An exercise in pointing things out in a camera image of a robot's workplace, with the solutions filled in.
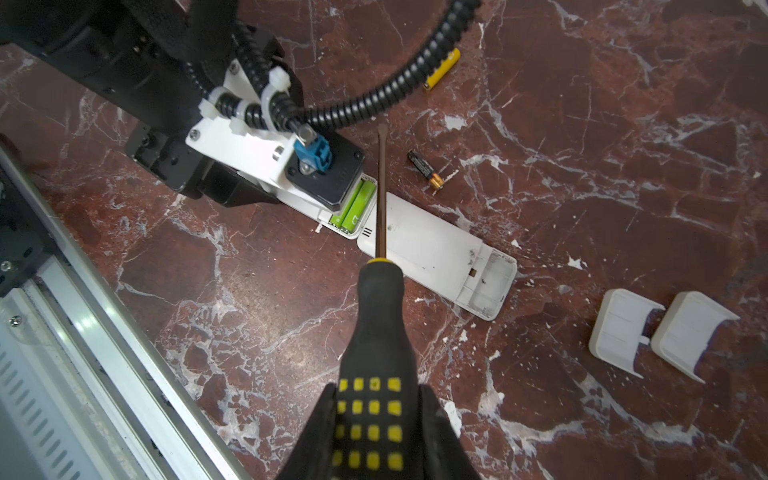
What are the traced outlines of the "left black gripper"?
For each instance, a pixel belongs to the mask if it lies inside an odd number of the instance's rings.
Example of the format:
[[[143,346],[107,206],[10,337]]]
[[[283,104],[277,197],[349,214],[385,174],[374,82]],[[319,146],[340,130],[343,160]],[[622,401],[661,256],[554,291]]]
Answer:
[[[267,29],[246,25],[234,1],[5,1],[1,40],[19,46],[134,116],[126,152],[169,189],[225,206],[280,202],[186,144],[202,118],[240,135],[279,132],[258,103],[256,64],[286,72]]]

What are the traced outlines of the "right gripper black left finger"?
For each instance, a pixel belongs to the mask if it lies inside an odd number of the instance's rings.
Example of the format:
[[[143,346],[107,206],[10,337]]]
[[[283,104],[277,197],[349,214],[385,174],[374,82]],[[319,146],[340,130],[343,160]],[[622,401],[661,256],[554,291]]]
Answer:
[[[336,391],[334,383],[325,385],[277,480],[331,478]]]

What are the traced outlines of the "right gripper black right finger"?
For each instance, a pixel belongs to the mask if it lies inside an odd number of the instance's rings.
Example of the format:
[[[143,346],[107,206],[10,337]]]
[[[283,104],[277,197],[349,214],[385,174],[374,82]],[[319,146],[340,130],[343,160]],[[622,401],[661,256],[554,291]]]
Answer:
[[[428,385],[419,386],[419,405],[424,478],[480,480],[446,411]]]

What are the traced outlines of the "black yellow screwdriver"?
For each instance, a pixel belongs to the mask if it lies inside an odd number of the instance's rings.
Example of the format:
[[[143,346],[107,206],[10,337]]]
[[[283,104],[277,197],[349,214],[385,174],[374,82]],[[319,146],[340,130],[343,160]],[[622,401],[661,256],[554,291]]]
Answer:
[[[359,273],[355,329],[340,364],[334,479],[420,479],[415,355],[403,320],[404,275],[387,257],[385,125],[378,128],[374,257]]]

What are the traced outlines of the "white remote control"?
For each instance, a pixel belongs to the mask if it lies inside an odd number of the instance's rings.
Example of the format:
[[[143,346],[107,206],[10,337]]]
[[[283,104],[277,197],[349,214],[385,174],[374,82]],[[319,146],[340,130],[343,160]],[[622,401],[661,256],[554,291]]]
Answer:
[[[352,193],[353,188],[360,180],[368,180],[375,183],[377,190],[375,196],[368,204],[368,207],[356,230],[353,233],[350,233],[343,227],[336,228],[335,226],[330,225],[329,221],[331,217],[338,214],[343,209],[343,206],[349,198],[349,195]],[[276,197],[280,202],[317,222],[322,228],[329,229],[345,239],[356,240],[362,234],[371,234],[373,232],[373,222],[375,221],[376,214],[377,193],[378,182],[370,175],[360,174],[354,181],[351,189],[343,197],[340,207],[338,207],[336,210],[323,206],[316,200],[312,200],[305,192],[298,190],[294,186],[290,186],[287,190],[278,189],[276,192]]]
[[[499,315],[515,258],[392,193],[386,209],[386,257],[406,277],[482,320]]]

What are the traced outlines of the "white battery cover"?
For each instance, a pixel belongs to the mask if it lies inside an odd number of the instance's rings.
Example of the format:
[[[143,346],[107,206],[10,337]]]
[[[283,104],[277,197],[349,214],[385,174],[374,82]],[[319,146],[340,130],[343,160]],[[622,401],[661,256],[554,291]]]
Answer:
[[[608,290],[589,340],[591,354],[635,377],[643,378],[634,370],[634,362],[638,347],[650,343],[643,330],[653,310],[664,311],[665,307],[626,289]]]
[[[740,317],[698,291],[676,295],[651,338],[653,352],[690,379],[705,384],[695,373],[716,329]]]

